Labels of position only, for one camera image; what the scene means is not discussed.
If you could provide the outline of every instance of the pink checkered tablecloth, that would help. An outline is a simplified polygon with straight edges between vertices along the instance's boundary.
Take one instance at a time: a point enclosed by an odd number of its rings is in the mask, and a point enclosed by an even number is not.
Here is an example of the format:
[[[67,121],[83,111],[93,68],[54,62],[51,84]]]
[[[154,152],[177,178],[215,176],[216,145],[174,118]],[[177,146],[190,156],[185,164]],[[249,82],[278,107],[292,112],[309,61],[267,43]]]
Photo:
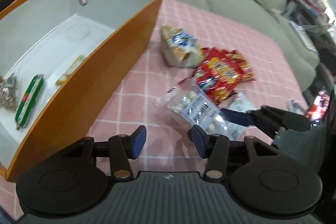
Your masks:
[[[268,105],[287,110],[290,99],[306,104],[285,57],[271,38],[230,19],[176,0],[164,0],[148,49],[122,81],[88,133],[95,141],[106,141],[116,134],[131,134],[139,125],[145,125],[145,147],[139,159],[131,160],[135,173],[139,170],[204,170],[205,160],[199,157],[186,132],[172,120],[168,109],[156,105],[158,98],[191,72],[191,69],[165,65],[159,49],[160,28],[165,24],[184,27],[198,38],[203,47],[240,50],[253,67],[257,81],[240,84],[236,91],[243,92],[255,107]],[[248,129],[245,135],[271,142],[256,128]],[[110,174],[109,159],[98,159],[97,165]],[[0,205],[15,219],[22,215],[15,185],[2,178]]]

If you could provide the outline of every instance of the storage box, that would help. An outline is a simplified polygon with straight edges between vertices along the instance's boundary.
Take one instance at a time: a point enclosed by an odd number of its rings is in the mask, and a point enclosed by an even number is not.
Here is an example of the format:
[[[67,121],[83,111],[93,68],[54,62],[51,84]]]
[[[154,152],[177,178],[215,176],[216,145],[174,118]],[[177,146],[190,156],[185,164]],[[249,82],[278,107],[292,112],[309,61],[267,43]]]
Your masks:
[[[0,174],[28,168],[84,137],[145,51],[162,0],[16,0],[0,13],[0,75],[15,73],[21,100],[30,81],[45,88],[27,128],[0,108]],[[56,80],[87,58],[61,86]]]

